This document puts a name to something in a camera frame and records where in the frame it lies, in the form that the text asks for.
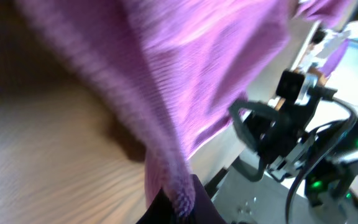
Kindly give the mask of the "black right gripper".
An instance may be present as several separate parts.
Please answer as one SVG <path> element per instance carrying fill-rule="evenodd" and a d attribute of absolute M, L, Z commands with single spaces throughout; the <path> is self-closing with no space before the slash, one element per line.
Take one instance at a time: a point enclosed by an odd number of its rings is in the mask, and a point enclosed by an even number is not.
<path fill-rule="evenodd" d="M 316 103 L 304 106 L 284 104 L 279 110 L 256 101 L 237 99 L 228 109 L 237 137 L 260 157 L 255 169 L 238 156 L 231 164 L 250 182 L 267 172 L 277 182 L 292 178 L 307 160 L 316 134 L 305 128 L 312 120 Z M 251 111 L 244 124 L 240 113 Z"/>

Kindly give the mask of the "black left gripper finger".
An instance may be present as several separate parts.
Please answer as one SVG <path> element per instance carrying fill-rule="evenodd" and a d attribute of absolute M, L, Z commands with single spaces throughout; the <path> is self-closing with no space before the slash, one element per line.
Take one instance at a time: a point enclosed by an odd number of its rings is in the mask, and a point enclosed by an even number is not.
<path fill-rule="evenodd" d="M 215 209 L 199 178 L 192 175 L 192 179 L 196 192 L 195 205 L 187 217 L 176 217 L 169 199 L 163 190 L 160 190 L 137 224 L 226 224 Z"/>

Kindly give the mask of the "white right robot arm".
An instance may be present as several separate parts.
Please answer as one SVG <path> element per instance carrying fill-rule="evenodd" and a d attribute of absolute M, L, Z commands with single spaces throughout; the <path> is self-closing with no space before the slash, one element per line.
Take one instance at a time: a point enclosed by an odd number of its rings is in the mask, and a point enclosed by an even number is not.
<path fill-rule="evenodd" d="M 240 158 L 233 168 L 251 182 L 268 174 L 293 179 L 285 201 L 285 222 L 293 222 L 296 193 L 303 186 L 318 223 L 358 223 L 358 116 L 321 83 L 310 66 L 285 70 L 275 94 L 279 108 L 236 100 L 229 108 L 237 137 L 259 157 L 256 172 Z"/>

